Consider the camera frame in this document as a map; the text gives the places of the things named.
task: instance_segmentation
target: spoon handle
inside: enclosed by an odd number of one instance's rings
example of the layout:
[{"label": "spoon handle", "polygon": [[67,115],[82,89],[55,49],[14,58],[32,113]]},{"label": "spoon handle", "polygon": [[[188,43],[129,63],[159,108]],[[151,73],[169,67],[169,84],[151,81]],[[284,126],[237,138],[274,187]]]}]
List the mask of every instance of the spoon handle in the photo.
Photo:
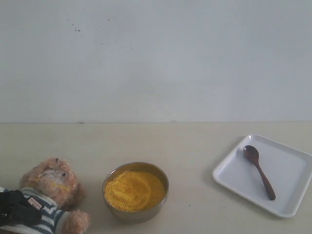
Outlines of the spoon handle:
[{"label": "spoon handle", "polygon": [[256,165],[260,175],[261,175],[261,179],[262,179],[262,182],[264,184],[264,187],[265,187],[265,190],[267,191],[267,194],[269,196],[269,199],[271,201],[275,200],[276,196],[275,196],[275,193],[274,193],[274,190],[269,182],[269,180],[267,179],[267,177],[264,175],[263,171],[261,170],[261,167],[259,166],[259,164]]}]

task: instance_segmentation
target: yellow food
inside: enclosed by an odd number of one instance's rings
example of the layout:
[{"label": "yellow food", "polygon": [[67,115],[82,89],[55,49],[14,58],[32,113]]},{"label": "yellow food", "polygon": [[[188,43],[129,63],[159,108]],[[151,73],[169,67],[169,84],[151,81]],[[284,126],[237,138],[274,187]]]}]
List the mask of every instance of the yellow food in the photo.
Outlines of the yellow food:
[{"label": "yellow food", "polygon": [[143,171],[127,171],[105,187],[106,200],[116,209],[138,212],[154,207],[165,197],[161,181]]}]

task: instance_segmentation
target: metal bowl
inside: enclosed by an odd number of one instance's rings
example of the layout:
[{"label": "metal bowl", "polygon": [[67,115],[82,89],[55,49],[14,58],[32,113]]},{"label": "metal bowl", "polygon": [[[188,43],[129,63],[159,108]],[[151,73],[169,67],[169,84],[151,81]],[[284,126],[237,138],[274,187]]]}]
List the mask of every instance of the metal bowl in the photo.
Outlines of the metal bowl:
[{"label": "metal bowl", "polygon": [[[122,174],[125,171],[145,171],[152,173],[157,176],[162,182],[166,195],[156,206],[139,212],[125,212],[113,207],[105,198],[105,188],[108,182],[112,181],[118,175]],[[116,216],[119,220],[126,223],[142,223],[146,222],[152,218],[154,218],[161,210],[163,205],[166,203],[169,192],[169,181],[166,174],[157,166],[147,163],[147,162],[131,162],[124,164],[120,167],[117,167],[115,170],[109,173],[103,183],[102,194],[104,198],[104,202],[107,208],[112,212],[114,216]]]}]

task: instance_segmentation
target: beige tabletop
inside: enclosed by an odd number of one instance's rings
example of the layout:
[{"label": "beige tabletop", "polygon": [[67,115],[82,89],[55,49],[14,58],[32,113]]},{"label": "beige tabletop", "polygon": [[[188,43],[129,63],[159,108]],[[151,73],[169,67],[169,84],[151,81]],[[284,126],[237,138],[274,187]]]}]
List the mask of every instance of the beige tabletop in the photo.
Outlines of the beige tabletop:
[{"label": "beige tabletop", "polygon": [[[88,190],[80,208],[92,215],[89,234],[310,233],[311,186],[297,214],[280,219],[213,181],[214,167],[251,133],[312,154],[312,123],[1,124],[0,186],[14,189],[40,161],[62,157]],[[162,168],[170,194],[154,219],[121,225],[105,208],[101,186],[132,161]]]}]

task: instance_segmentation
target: teddy bear ear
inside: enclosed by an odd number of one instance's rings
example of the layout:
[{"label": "teddy bear ear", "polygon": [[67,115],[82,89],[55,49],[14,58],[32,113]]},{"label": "teddy bear ear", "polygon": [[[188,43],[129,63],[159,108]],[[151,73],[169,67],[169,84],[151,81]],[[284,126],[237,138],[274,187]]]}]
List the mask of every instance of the teddy bear ear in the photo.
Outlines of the teddy bear ear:
[{"label": "teddy bear ear", "polygon": [[72,196],[63,205],[62,209],[65,211],[70,211],[76,206],[80,205],[82,200],[86,197],[86,191],[81,183],[79,183],[72,194]]}]

